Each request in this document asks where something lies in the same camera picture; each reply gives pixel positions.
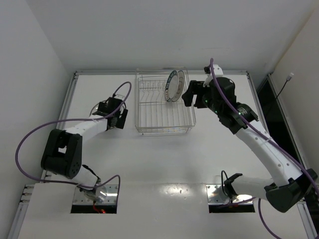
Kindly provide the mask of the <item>white plate thin green rim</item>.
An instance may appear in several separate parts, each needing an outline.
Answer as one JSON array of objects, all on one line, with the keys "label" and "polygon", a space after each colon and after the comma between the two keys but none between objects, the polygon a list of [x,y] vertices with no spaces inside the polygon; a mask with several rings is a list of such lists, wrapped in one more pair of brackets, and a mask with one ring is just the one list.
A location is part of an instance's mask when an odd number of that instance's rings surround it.
[{"label": "white plate thin green rim", "polygon": [[175,95],[175,99],[178,100],[183,92],[184,89],[184,83],[185,83],[185,73],[184,71],[180,70],[178,71],[178,88]]}]

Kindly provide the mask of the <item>white plate wide green band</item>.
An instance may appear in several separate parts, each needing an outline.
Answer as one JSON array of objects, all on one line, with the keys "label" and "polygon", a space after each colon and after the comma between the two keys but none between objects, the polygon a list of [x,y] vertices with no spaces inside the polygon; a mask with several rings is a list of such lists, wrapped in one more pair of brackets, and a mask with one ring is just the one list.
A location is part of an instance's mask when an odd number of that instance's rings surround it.
[{"label": "white plate wide green band", "polygon": [[178,78],[178,72],[176,70],[173,70],[166,82],[165,86],[165,99],[167,102],[171,102],[173,98],[176,95],[177,88],[178,88],[179,78]]}]

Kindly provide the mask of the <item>white plate orange sunburst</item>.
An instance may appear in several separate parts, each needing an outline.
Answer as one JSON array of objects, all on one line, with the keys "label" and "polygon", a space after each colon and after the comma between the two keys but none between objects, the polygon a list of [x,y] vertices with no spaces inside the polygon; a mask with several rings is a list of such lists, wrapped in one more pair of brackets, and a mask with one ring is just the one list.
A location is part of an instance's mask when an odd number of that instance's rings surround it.
[{"label": "white plate orange sunburst", "polygon": [[99,103],[97,103],[97,104],[90,110],[89,116],[91,116],[94,112],[97,111],[98,106],[99,106]]}]

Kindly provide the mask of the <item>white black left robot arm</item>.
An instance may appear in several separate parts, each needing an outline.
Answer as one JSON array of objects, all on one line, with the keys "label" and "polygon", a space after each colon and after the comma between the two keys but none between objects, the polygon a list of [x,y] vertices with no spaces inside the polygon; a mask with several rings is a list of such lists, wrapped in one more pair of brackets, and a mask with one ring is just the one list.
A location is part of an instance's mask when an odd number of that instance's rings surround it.
[{"label": "white black left robot arm", "polygon": [[83,145],[98,134],[113,128],[123,129],[128,114],[121,95],[99,102],[88,121],[64,130],[50,132],[41,160],[41,168],[74,182],[83,191],[95,195],[101,179],[82,163]]}]

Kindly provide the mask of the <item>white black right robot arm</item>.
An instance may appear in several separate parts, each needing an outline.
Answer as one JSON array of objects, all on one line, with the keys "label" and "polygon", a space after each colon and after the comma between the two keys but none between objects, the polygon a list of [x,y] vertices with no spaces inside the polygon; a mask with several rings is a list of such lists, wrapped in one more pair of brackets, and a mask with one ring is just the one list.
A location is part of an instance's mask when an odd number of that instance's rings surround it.
[{"label": "white black right robot arm", "polygon": [[238,195],[250,195],[267,200],[281,213],[287,212],[312,187],[317,179],[313,169],[305,172],[278,148],[265,131],[257,114],[247,105],[237,101],[235,84],[225,77],[204,81],[192,80],[182,95],[185,106],[213,111],[221,124],[243,141],[266,167],[269,180],[246,177],[235,173],[219,187],[218,203],[228,203]]}]

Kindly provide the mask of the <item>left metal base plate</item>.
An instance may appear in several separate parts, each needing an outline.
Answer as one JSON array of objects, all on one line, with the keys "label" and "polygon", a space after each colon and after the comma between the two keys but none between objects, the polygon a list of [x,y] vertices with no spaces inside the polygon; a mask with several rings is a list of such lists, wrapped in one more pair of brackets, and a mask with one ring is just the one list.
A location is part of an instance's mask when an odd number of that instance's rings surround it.
[{"label": "left metal base plate", "polygon": [[88,206],[96,202],[100,205],[116,205],[119,185],[110,184],[88,191],[76,188],[73,196],[73,205]]}]

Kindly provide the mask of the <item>metal base plate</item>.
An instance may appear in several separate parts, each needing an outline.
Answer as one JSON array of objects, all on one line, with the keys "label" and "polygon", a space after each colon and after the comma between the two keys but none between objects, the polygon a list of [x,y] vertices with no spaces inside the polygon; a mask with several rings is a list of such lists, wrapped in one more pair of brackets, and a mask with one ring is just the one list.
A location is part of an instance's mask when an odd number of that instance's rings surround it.
[{"label": "metal base plate", "polygon": [[100,205],[116,205],[119,185],[110,184],[88,191],[76,188],[73,196],[73,205],[88,206],[96,202]]},{"label": "metal base plate", "polygon": [[253,197],[249,195],[238,195],[230,199],[222,192],[221,184],[206,184],[206,193],[209,206],[253,204]]}]

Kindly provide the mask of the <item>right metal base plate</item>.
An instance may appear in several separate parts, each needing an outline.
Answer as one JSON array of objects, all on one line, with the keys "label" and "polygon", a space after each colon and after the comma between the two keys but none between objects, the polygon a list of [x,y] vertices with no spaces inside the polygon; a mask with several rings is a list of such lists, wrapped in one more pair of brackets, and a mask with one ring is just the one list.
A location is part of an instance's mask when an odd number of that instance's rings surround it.
[{"label": "right metal base plate", "polygon": [[206,184],[206,193],[209,206],[253,204],[253,197],[249,195],[238,195],[230,199],[222,192],[221,184]]}]

